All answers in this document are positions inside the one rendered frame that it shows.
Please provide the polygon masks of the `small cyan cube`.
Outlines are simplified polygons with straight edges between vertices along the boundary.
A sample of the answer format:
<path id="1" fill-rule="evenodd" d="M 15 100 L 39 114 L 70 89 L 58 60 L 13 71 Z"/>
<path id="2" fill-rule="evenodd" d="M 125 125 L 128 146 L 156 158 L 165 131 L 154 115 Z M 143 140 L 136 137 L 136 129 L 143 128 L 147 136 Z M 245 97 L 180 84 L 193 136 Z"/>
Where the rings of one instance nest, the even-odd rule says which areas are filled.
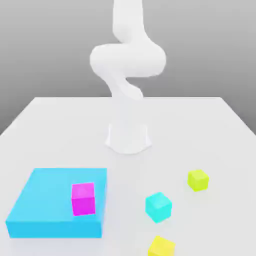
<path id="1" fill-rule="evenodd" d="M 171 216 L 172 202 L 162 192 L 157 192 L 145 199 L 145 212 L 155 223 L 160 223 Z"/>

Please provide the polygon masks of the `small magenta cube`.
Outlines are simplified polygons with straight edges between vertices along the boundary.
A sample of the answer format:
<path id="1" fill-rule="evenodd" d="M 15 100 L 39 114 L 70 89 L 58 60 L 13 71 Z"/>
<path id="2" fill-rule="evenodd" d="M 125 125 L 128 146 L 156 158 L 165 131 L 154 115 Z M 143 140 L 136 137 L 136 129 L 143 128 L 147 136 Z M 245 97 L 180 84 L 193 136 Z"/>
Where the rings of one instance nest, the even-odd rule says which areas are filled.
<path id="1" fill-rule="evenodd" d="M 94 215 L 96 213 L 94 183 L 72 184 L 71 205 L 74 216 Z"/>

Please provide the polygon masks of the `small lime cube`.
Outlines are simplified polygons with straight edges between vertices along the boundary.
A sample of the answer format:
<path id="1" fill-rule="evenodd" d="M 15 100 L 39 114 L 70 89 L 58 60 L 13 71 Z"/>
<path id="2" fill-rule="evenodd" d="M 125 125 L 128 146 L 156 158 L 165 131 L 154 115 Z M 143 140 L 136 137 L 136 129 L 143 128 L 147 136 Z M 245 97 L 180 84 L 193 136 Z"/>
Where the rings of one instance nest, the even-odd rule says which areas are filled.
<path id="1" fill-rule="evenodd" d="M 191 170 L 188 172 L 187 184 L 194 192 L 206 190 L 209 176 L 202 169 Z"/>

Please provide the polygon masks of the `small yellow cube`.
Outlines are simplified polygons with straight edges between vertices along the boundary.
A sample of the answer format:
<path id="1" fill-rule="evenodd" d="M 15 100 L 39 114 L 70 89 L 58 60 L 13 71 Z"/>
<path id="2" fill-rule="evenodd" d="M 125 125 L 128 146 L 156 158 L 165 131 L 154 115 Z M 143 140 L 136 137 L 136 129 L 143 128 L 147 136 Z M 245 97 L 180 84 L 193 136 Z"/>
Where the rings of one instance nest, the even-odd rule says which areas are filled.
<path id="1" fill-rule="evenodd" d="M 161 236 L 156 236 L 148 249 L 147 256 L 174 256 L 176 244 Z"/>

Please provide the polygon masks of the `large blue box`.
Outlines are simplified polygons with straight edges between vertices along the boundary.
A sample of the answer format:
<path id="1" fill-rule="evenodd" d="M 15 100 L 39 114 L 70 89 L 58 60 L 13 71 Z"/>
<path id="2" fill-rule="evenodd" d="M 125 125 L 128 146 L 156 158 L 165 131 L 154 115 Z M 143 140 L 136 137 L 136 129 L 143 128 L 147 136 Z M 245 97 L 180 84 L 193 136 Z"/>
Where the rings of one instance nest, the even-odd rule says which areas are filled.
<path id="1" fill-rule="evenodd" d="M 72 186 L 94 185 L 95 213 L 75 216 Z M 5 223 L 10 238 L 101 238 L 106 168 L 36 168 Z"/>

